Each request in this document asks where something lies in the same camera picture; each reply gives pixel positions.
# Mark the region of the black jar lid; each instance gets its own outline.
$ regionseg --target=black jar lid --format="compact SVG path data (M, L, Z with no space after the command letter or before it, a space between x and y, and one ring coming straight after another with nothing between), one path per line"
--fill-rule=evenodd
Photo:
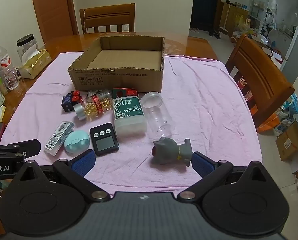
M17 46L23 46L34 39L33 34L26 35L17 41Z

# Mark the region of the green label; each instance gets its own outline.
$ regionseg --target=green label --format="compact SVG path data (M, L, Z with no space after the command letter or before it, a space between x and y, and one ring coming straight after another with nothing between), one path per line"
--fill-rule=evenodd
M113 102L116 119L142 114L139 98L124 98Z

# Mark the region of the plastic water bottle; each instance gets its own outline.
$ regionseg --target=plastic water bottle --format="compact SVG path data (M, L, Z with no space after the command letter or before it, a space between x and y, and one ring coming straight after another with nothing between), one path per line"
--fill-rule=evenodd
M0 46L0 73L10 90L19 85L18 75L5 48Z

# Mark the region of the refrigerator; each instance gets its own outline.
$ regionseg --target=refrigerator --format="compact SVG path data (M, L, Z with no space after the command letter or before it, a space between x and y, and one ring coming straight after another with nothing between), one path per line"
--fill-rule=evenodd
M298 27L293 35L280 70L291 84L293 84L298 77Z

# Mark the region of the bottle with gold flakes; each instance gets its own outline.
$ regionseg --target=bottle with gold flakes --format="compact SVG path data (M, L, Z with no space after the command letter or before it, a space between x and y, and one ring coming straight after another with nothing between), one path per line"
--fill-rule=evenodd
M112 109L113 100L108 90L103 90L73 106L79 120L93 119Z

